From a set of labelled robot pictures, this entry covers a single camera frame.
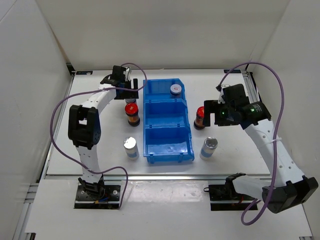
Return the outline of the white-lid dark sauce jar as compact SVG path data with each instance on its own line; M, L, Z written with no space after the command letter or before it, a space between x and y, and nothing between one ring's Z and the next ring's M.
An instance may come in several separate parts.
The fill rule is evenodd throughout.
M137 100L135 98L129 98L129 99L125 99L125 103L126 104L135 104L137 102Z

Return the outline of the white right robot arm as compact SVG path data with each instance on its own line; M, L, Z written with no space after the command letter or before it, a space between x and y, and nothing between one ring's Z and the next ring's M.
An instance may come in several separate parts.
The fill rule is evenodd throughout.
M214 114L215 125L240 125L252 139L267 165L272 179L268 183L245 173L236 173L226 178L224 193L230 200L241 195L263 201L274 214L306 202L318 188L314 177L306 177L294 163L276 133L276 127L266 106L260 102L249 103L248 99L220 103L218 100L204 101L203 124L211 125Z

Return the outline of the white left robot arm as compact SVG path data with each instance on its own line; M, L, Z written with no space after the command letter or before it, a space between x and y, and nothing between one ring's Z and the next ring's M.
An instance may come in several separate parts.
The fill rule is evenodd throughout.
M86 101L69 108L68 138L79 154L83 164L80 183L89 184L87 194L93 200L100 200L105 188L98 182L101 173L97 144L101 138L100 113L112 100L137 99L138 81L130 79L131 68L115 65L110 76L100 82L98 92Z

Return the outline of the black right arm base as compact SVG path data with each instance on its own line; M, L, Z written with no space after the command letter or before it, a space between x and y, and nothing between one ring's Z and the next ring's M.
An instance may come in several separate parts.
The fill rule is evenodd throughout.
M209 194L210 210L218 211L244 211L254 200L252 197L230 193L224 184L209 184L203 189Z

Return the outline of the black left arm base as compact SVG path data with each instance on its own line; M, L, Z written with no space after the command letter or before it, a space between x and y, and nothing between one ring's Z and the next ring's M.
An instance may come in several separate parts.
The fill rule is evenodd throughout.
M120 193L120 185L105 185L102 179L89 183L79 177L74 208L117 210L120 208Z

